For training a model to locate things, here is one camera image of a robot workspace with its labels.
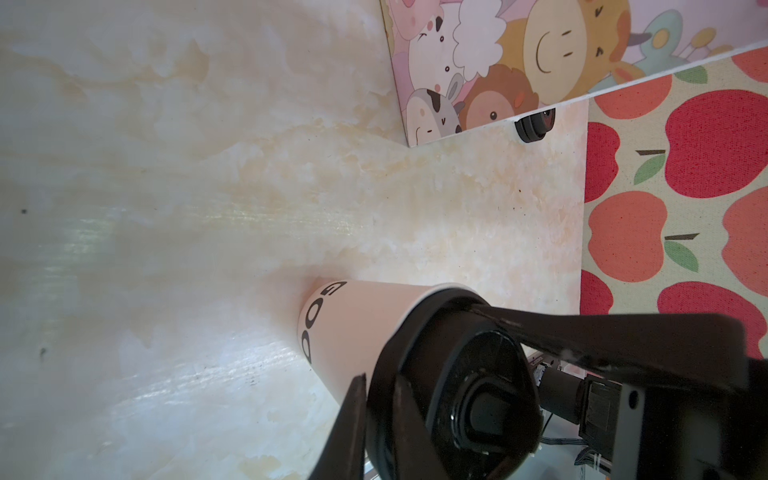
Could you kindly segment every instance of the cartoon smile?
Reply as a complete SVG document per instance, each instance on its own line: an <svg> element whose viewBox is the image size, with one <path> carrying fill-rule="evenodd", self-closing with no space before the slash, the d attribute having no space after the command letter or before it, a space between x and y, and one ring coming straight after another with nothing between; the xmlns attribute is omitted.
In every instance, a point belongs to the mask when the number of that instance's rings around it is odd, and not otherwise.
<svg viewBox="0 0 768 480"><path fill-rule="evenodd" d="M545 70L541 68L541 65L538 63L538 49L541 47L541 41L544 40L544 37L547 35L549 35L549 32L543 34L541 38L538 39L538 45L536 45L536 66L541 73L552 73L552 70Z"/></svg>

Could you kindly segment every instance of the black letter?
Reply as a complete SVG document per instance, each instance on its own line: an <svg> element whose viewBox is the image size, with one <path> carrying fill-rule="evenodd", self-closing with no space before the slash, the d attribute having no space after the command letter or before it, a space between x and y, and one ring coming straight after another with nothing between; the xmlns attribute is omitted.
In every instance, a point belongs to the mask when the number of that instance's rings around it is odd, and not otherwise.
<svg viewBox="0 0 768 480"><path fill-rule="evenodd" d="M306 350L304 349L304 340L306 340ZM304 330L301 334L301 351L304 352L306 361L312 365L312 350L310 348L310 333Z"/></svg>
<svg viewBox="0 0 768 480"><path fill-rule="evenodd" d="M315 310L315 315L310 320L310 312L312 312L312 307L317 305L317 310ZM308 309L306 309L306 315L304 316L304 325L306 326L306 329L311 329L312 324L315 323L315 319L317 318L317 314L320 313L320 307L323 306L323 298L319 297L317 300L312 302L312 305Z"/></svg>
<svg viewBox="0 0 768 480"><path fill-rule="evenodd" d="M333 295L333 292L346 285L346 282L331 283L320 292L320 295Z"/></svg>

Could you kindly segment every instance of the white paper cup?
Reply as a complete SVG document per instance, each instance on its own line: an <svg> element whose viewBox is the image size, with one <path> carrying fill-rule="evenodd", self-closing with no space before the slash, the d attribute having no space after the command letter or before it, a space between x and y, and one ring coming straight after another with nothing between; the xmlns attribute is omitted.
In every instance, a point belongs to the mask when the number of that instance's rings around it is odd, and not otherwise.
<svg viewBox="0 0 768 480"><path fill-rule="evenodd" d="M365 373L366 388L370 386L379 354L411 310L427 296L450 288L470 290L457 283L327 283L301 309L296 331L300 348L340 404L355 376Z"/></svg>

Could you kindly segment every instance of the marble table surface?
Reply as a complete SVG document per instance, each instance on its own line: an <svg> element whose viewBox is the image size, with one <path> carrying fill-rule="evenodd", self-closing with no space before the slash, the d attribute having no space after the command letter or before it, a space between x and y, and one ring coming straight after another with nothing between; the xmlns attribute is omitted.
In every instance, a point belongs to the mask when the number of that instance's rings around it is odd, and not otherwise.
<svg viewBox="0 0 768 480"><path fill-rule="evenodd" d="M4 478L305 478L319 278L578 311L587 104L408 149L378 0L7 0L0 122Z"/></svg>

